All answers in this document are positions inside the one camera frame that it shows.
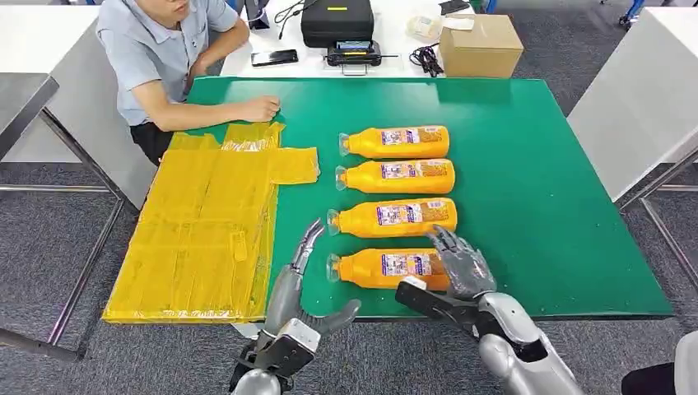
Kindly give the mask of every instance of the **orange bottle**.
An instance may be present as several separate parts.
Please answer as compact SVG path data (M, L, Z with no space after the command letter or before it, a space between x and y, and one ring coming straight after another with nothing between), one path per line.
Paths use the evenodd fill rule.
M366 158L443 158L449 152L449 130L444 126L368 128L339 135L339 152Z
M339 232L364 238L421 236L441 225L455 230L458 213L446 197L366 202L354 208L328 212L331 235Z
M364 193L449 193L454 188L454 164L448 159L368 161L335 171L337 189Z
M449 277L435 249L364 249L347 257L330 255L330 281L350 281L362 288L397 289L400 280L415 276L427 290L447 290Z

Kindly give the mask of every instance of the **yellow plastic bag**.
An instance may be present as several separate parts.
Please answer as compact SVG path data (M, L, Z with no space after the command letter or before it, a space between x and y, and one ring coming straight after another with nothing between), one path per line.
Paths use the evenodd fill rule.
M264 316L277 184L318 176L314 148L278 148L282 129L232 124L221 145L210 135L173 136L104 320L234 323Z

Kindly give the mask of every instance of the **man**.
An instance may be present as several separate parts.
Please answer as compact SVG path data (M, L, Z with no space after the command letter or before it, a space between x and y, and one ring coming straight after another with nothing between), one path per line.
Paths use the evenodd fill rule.
M211 46L209 27L221 32ZM119 112L154 165L173 131L268 121L279 110L274 96L223 105L183 103L193 79L249 37L247 25L224 0L105 0L97 35L119 80Z

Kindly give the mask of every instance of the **cardboard box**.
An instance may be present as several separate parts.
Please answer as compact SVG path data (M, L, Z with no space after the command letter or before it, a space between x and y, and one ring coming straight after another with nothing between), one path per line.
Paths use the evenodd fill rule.
M524 46L507 15L475 15L472 30L444 28L439 44L447 77L509 78Z

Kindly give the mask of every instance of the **black pants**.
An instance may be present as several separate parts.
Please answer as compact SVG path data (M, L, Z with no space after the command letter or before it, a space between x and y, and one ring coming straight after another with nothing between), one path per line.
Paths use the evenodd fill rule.
M675 395L674 364L633 370L623 378L623 395Z
M138 144L148 159L155 166L160 165L160 159L170 146L172 132L163 132L153 122L131 127L133 142Z

